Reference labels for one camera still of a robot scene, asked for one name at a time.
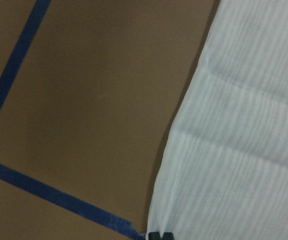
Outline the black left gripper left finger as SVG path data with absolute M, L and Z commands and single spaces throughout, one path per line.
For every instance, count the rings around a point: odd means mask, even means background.
M 161 236 L 159 232 L 150 232 L 148 234 L 148 239 L 149 240 L 161 240 Z

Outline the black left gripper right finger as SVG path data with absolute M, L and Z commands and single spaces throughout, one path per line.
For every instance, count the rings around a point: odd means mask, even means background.
M 174 240 L 174 234 L 172 232 L 165 232 L 161 239 L 162 240 Z

